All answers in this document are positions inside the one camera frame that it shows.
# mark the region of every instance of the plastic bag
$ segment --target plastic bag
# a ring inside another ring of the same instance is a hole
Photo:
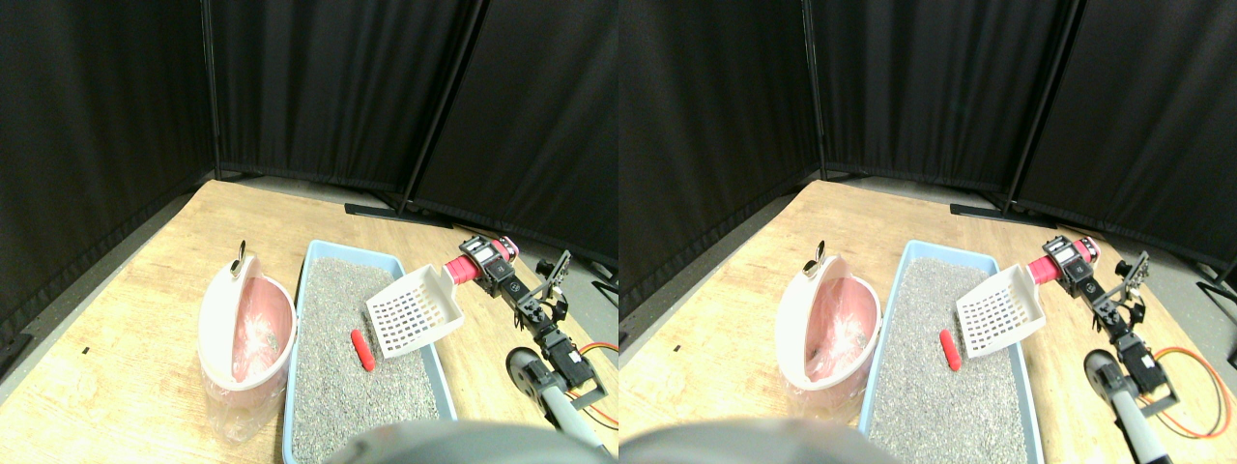
[[[231,379],[213,379],[207,369],[200,369],[207,422],[234,444],[252,438],[283,408],[288,351],[296,332],[296,317],[287,291],[262,276],[256,266],[249,277],[242,277],[240,299],[233,299],[236,314],[230,344]],[[208,308],[204,304],[203,311],[221,312],[228,308]]]
[[[778,309],[777,340],[793,413],[840,421],[858,413],[880,318],[876,292],[841,256],[795,276]]]

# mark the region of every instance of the black cable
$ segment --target black cable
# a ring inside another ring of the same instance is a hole
[[[611,426],[609,423],[601,422],[601,419],[597,419],[596,416],[593,416],[593,413],[589,412],[589,408],[584,408],[584,413],[589,415],[589,418],[591,418],[593,422],[596,422],[596,423],[601,424],[601,427],[605,427],[605,428],[609,428],[611,431],[618,432],[618,427],[615,427],[615,426]]]
[[[1168,353],[1164,353],[1164,355],[1162,355],[1160,358],[1164,358],[1164,356],[1170,355],[1173,353],[1180,353],[1180,351],[1168,351]],[[1207,366],[1202,365],[1202,363],[1199,363],[1199,365],[1202,366],[1202,369],[1207,369]],[[1216,402],[1217,402],[1217,407],[1216,408],[1218,411],[1218,413],[1216,415],[1216,423],[1213,426],[1211,426],[1211,431],[1206,433],[1206,434],[1210,436],[1212,433],[1216,433],[1216,431],[1220,429],[1220,423],[1225,418],[1225,398],[1223,398],[1222,390],[1220,390],[1220,384],[1216,382],[1216,377],[1213,375],[1211,375],[1210,371],[1207,372],[1207,377],[1211,379],[1211,387],[1215,389],[1215,391],[1216,391]],[[1139,397],[1138,401],[1142,401],[1143,406],[1149,405],[1149,402],[1147,402],[1147,400],[1143,400],[1142,397]],[[1155,419],[1160,421],[1160,423],[1164,424],[1164,428],[1168,428],[1169,432],[1175,433],[1178,437],[1186,438],[1186,439],[1200,439],[1199,437],[1195,437],[1195,436],[1188,434],[1185,432],[1178,431],[1168,421],[1164,421],[1164,416],[1163,415],[1155,415]]]
[[[1211,375],[1211,370],[1209,370],[1207,366],[1205,364],[1202,364],[1202,361],[1195,359],[1194,356],[1190,356],[1189,354],[1185,354],[1185,353],[1181,353],[1181,351],[1168,351],[1168,353],[1164,353],[1160,358],[1163,359],[1164,356],[1168,356],[1168,355],[1174,354],[1174,353],[1178,353],[1178,354],[1181,354],[1181,355],[1184,355],[1186,358],[1190,358],[1191,360],[1194,360],[1195,363],[1197,363],[1200,367],[1202,367],[1204,370],[1207,371],[1207,379],[1211,379],[1211,386],[1213,389],[1216,389],[1216,403],[1217,403],[1216,405],[1216,411],[1218,413],[1216,415],[1216,423],[1213,426],[1211,426],[1211,431],[1207,432],[1207,433],[1205,433],[1205,434],[1210,436],[1212,433],[1216,433],[1216,431],[1220,429],[1220,422],[1222,422],[1223,418],[1225,418],[1225,398],[1223,398],[1223,392],[1222,392],[1222,390],[1220,390],[1220,384],[1216,382],[1216,376]]]

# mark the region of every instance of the gray floor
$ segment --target gray floor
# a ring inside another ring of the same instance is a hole
[[[367,207],[386,207],[370,194],[308,181],[259,177],[240,181],[239,183],[265,191],[339,204],[354,203]],[[12,393],[17,384],[47,354],[52,344],[64,334],[64,330],[94,301],[99,292],[106,287],[108,282],[115,278],[132,256],[189,202],[190,197],[186,194],[176,198],[150,220],[139,226],[134,234],[104,255],[99,262],[69,286],[63,294],[52,301],[52,304],[22,330],[33,335],[33,342],[26,346],[17,360],[16,367],[6,377],[0,379],[0,402],[4,402]],[[541,259],[553,261],[562,254],[562,250],[527,238],[513,236],[512,240],[516,240],[520,245],[521,259],[529,269],[534,269],[537,261]],[[596,280],[597,277],[581,260],[573,260],[568,276],[563,282],[563,292],[570,303],[569,311],[571,317],[579,322],[589,337],[597,342],[617,343],[617,330],[615,328],[618,324],[618,309],[593,287],[591,282]],[[616,354],[609,350],[601,351],[606,353],[606,356],[611,361],[617,361]]]
[[[936,203],[992,208],[991,203],[977,194],[910,181],[868,177],[849,181],[846,184]],[[618,328],[626,332],[632,340],[625,344],[623,353],[618,356],[620,369],[690,298],[700,285],[716,272],[722,262],[781,213],[793,198],[793,194],[781,197],[757,212],[688,265],[683,272],[637,307],[628,318],[623,319]],[[1210,297],[1196,286],[1196,282],[1210,278],[1213,273],[1204,272],[1169,252],[1129,239],[1108,236],[1108,241],[1126,260],[1136,259],[1142,250],[1148,251],[1152,267],[1145,285],[1199,346],[1199,350],[1202,351],[1200,354],[1220,372],[1223,381],[1227,385],[1237,385],[1237,370],[1227,363],[1228,353],[1237,348],[1237,304],[1222,297]],[[1115,265],[1113,261],[1101,264],[1103,266],[1101,271],[1111,272],[1112,269],[1108,266],[1112,265]],[[1079,303],[1079,311],[1086,311],[1086,308]],[[1153,349],[1164,348],[1154,345],[1154,342],[1148,340]]]

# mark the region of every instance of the metal pole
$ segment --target metal pole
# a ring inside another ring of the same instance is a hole
[[[408,207],[408,200],[412,199],[413,187],[418,183],[417,179],[421,177],[422,167],[426,165],[426,157],[429,155],[430,147],[433,147],[434,141],[438,137],[438,132],[442,130],[443,115],[447,113],[450,101],[455,98],[455,92],[459,90],[461,73],[460,69],[468,63],[469,58],[473,56],[473,48],[476,46],[476,40],[481,35],[481,21],[485,17],[485,10],[490,7],[489,0],[477,1],[476,9],[473,10],[473,15],[469,17],[469,24],[466,30],[469,31],[468,40],[464,43],[464,48],[460,49],[459,56],[452,63],[452,72],[449,74],[449,80],[445,92],[443,92],[442,98],[438,99],[438,108],[434,110],[434,119],[429,122],[429,130],[426,131],[426,141],[421,144],[421,152],[417,155],[417,163],[412,167],[412,177],[408,178],[408,184],[403,188],[403,200],[400,202],[400,208],[396,210],[396,217],[403,214],[404,208]]]
[[[825,179],[825,126],[820,111],[820,78],[816,72],[816,32],[813,27],[811,0],[803,0],[803,35],[808,48],[808,74],[811,78],[811,108],[816,111],[816,155],[820,157],[820,179]]]
[[[1018,170],[1013,174],[1013,184],[1009,186],[1009,195],[1006,198],[1006,204],[1001,207],[1002,217],[1009,214],[1009,207],[1018,195],[1018,188],[1022,187],[1022,179],[1025,176],[1027,165],[1030,160],[1030,151],[1034,148],[1035,141],[1038,141],[1038,134],[1044,124],[1044,119],[1048,116],[1048,106],[1051,104],[1051,99],[1056,94],[1056,88],[1060,85],[1061,77],[1065,73],[1065,62],[1069,61],[1074,36],[1077,35],[1077,26],[1082,21],[1085,2],[1086,0],[1072,0],[1070,2],[1070,12],[1068,12],[1064,27],[1065,35],[1053,52],[1055,58],[1049,67],[1044,94],[1039,98],[1039,104],[1035,106],[1035,119],[1032,120],[1030,131],[1027,132],[1027,144],[1022,147],[1022,157],[1018,158]]]
[[[215,181],[223,179],[219,156],[219,98],[215,94],[215,40],[214,24],[210,20],[210,0],[202,2],[202,53],[207,59],[207,84],[210,88],[210,146],[215,152]]]

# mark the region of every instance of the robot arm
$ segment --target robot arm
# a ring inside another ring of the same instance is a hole
[[[558,322],[567,318],[567,299],[559,286],[567,276],[570,252],[563,251],[554,265],[538,264],[537,273],[546,282],[529,288],[516,277],[512,261],[520,255],[520,249],[511,239],[474,236],[460,245],[460,251],[463,256],[447,265],[455,283],[474,281],[491,297],[501,297],[515,313],[515,325],[528,329],[541,348],[541,356],[527,348],[517,348],[507,355],[507,374],[512,382],[537,401],[546,412],[546,419],[554,427],[586,444],[601,447],[601,440],[576,411],[606,397],[607,391],[593,364],[580,355],[571,338],[558,329]],[[543,306],[550,309],[549,314],[542,309]],[[547,369],[542,358],[549,361],[552,369]],[[579,389],[589,380],[596,385],[591,391],[574,401],[567,400],[567,391]]]

